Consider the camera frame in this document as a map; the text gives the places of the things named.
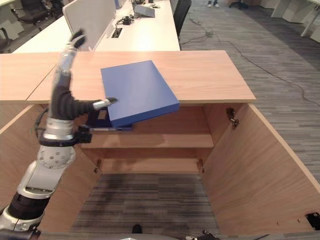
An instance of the door hinge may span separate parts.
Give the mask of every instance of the door hinge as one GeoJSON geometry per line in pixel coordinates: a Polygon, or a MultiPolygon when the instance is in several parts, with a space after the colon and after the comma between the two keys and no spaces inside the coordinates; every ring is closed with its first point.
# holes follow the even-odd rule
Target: door hinge
{"type": "Polygon", "coordinates": [[[96,161],[96,168],[94,169],[94,172],[97,173],[98,170],[101,168],[102,165],[102,160],[98,159],[98,161],[96,161]]]}
{"type": "Polygon", "coordinates": [[[198,165],[198,169],[201,173],[205,172],[205,168],[204,168],[204,161],[202,159],[199,159],[197,162],[198,165]]]}
{"type": "Polygon", "coordinates": [[[305,218],[308,220],[313,230],[320,230],[320,214],[318,212],[306,214],[305,218]]]}
{"type": "Polygon", "coordinates": [[[235,113],[236,113],[236,111],[232,107],[228,107],[226,109],[226,115],[232,123],[232,129],[236,129],[236,127],[240,124],[239,119],[235,119],[235,113]]]}

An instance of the black chair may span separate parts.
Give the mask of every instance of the black chair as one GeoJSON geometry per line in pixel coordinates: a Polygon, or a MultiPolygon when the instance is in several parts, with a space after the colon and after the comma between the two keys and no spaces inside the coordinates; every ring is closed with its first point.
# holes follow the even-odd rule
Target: black chair
{"type": "Polygon", "coordinates": [[[185,18],[191,6],[191,0],[179,0],[173,14],[176,34],[179,38],[185,18]]]}
{"type": "Polygon", "coordinates": [[[10,49],[4,51],[5,48],[9,47],[10,43],[11,43],[11,39],[8,37],[7,31],[2,27],[0,28],[0,31],[3,32],[4,38],[0,37],[0,54],[4,53],[4,52],[9,52],[10,53],[10,49]]]}
{"type": "Polygon", "coordinates": [[[41,0],[21,0],[22,8],[11,8],[11,12],[17,20],[24,24],[37,25],[38,22],[46,19],[50,12],[45,8],[41,0]],[[23,10],[24,16],[19,16],[17,10],[23,10]]]}
{"type": "Polygon", "coordinates": [[[241,9],[241,8],[247,9],[248,8],[248,5],[245,4],[245,3],[242,3],[242,0],[238,0],[238,1],[235,1],[235,2],[231,3],[229,8],[231,8],[233,5],[238,5],[239,9],[241,9]]]}

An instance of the cabinet door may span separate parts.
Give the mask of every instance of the cabinet door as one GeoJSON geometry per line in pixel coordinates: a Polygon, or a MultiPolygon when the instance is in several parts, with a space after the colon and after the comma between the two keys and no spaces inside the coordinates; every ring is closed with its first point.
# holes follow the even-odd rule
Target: cabinet door
{"type": "MultiPolygon", "coordinates": [[[[29,105],[0,129],[0,207],[10,203],[28,165],[37,159],[40,145],[33,126],[42,111],[39,105],[29,105]]],[[[94,172],[96,166],[79,146],[74,149],[75,160],[50,199],[40,230],[69,231],[99,179],[101,172],[94,172]]]]}
{"type": "Polygon", "coordinates": [[[320,212],[317,180],[253,104],[244,104],[235,118],[240,124],[227,127],[202,173],[220,231],[313,231],[305,214],[320,212]]]}

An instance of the person's feet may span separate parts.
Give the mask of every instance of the person's feet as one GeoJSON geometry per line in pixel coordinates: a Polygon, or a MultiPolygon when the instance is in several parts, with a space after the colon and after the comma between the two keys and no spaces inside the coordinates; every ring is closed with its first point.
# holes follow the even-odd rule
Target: person's feet
{"type": "Polygon", "coordinates": [[[136,224],[132,228],[133,234],[142,234],[142,226],[140,224],[136,224]]]}

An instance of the blue book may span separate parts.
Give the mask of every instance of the blue book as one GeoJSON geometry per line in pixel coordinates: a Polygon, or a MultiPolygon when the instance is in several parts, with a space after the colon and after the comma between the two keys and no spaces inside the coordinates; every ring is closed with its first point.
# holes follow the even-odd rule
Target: blue book
{"type": "Polygon", "coordinates": [[[101,69],[105,95],[118,102],[108,107],[113,127],[131,125],[179,110],[179,101],[149,61],[101,69]]]}

